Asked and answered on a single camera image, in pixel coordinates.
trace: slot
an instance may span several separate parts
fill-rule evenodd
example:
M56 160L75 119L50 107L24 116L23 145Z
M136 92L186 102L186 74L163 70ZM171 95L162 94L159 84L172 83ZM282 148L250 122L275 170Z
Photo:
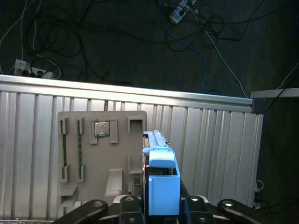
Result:
M80 120L77 120L77 135L78 135L78 179L83 180L82 130L80 128Z
M60 121L60 130L61 130L61 141L62 141L62 148L63 148L63 167L62 167L62 179L65 180L66 173L65 167L67 166L67 159L66 159L66 132L64 131L64 123Z

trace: metal frame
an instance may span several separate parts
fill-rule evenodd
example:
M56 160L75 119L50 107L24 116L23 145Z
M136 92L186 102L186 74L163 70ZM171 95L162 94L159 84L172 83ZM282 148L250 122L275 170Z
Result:
M250 92L250 98L276 98L283 89ZM279 98L299 97L299 88L285 89Z
M0 91L251 112L252 99L0 75Z
M0 76L0 217L56 219L60 111L138 111L175 151L191 194L252 206L263 115L252 99ZM75 202L73 208L81 205Z

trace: aluminum rail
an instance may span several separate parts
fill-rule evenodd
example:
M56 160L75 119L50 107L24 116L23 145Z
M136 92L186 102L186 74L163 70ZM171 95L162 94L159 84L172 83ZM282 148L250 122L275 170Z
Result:
M0 91L251 112L252 99L0 75Z

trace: corrugated metal panel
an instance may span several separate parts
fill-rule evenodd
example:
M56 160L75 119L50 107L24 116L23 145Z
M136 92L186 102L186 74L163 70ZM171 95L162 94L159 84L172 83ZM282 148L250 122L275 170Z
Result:
M0 92L0 217L55 219L60 111L143 110L170 140L190 193L252 204L262 115L102 98Z

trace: white cable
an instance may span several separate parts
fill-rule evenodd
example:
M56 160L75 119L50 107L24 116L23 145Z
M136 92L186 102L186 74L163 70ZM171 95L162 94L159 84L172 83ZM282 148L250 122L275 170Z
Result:
M197 18L195 12L194 12L190 7L188 7L188 8L189 8L189 10L192 12L192 14L194 15L194 17L196 18L197 22L199 23L199 19ZM219 55L220 59L221 59L222 62L225 64L225 66L227 67L227 69L229 70L229 72L233 75L233 77L235 78L235 80L238 82L238 84L239 84L239 86L240 86L240 89L241 89L241 91L242 91L244 97L245 97L245 98L248 98L248 97L246 96L245 92L244 92L244 89L243 89L243 87L242 87L241 82L240 82L239 79L235 76L235 74L233 73L233 71L229 68L228 64L225 62L225 60L224 60L223 57L221 56L221 54L220 54L218 48L216 47L216 45L215 45L214 41L212 40L212 38L210 37L209 33L208 33L205 29L204 29L204 31L205 31L207 37L210 39L210 41L211 41L211 43L213 44L213 46L215 47L215 50L216 50L217 54Z
M23 48L23 31L22 31L22 26L23 26L23 19L24 19L24 13L26 11L26 5L28 3L28 0L25 0L25 6L24 6L24 10L23 10L23 13L22 13L22 16L21 16L21 47L22 47L22 58L21 58L21 61L23 61L23 57L24 57L24 48Z
M263 184L263 182L262 182L262 181L260 181L260 180L256 180L256 181L262 184L262 187L260 188L260 189L262 190L262 189L263 189L263 187L264 187L264 184Z
M40 0L40 1L39 1L38 7L37 7L37 10L36 10L36 14L38 14L38 12L39 12L39 10L40 10L40 8L41 8L42 1L43 1L43 0ZM32 49L33 49L33 50L35 50L35 49L34 49L34 43L35 43L35 40L36 40L36 20L34 21L34 34L33 34L33 40L32 40ZM56 78L53 78L53 79L59 79L59 78L61 77L61 70L60 70L60 68L58 67L58 65L57 65L55 62L53 62L52 60L48 59L48 58L44 58L44 59L47 60L48 62L52 63L53 65L55 65L55 66L58 68L58 70L59 70L59 76L56 77Z
M290 71L290 73L285 77L285 79L282 81L282 83L280 84L280 86L277 88L277 90L279 90L282 85L285 83L285 81L288 79L288 77L293 73L293 71L295 70L295 68L297 68L297 66L299 65L299 62L295 65L295 67Z
M29 4L28 4L28 6L26 6L27 5L27 0L26 0L26 2L25 2L25 6L24 6L24 9L23 9L23 12L22 12L22 14L21 14L21 16L20 16L20 18L6 31L6 33L3 35L3 37L1 38L1 40L0 40L0 50L1 50L1 45L2 45L2 42L3 42L3 40L4 40L4 38L6 37L6 35L12 30L12 28L14 28L15 27L15 25L17 25L18 24L18 22L20 21L20 20L22 20L23 19L23 17L24 17L24 13L25 13L25 11L30 7L30 5L32 4L34 2L34 0L32 0ZM1 68L1 63L0 63L0 72L1 72L1 74L2 75L4 75L4 73L3 73L3 71L2 71L2 68Z

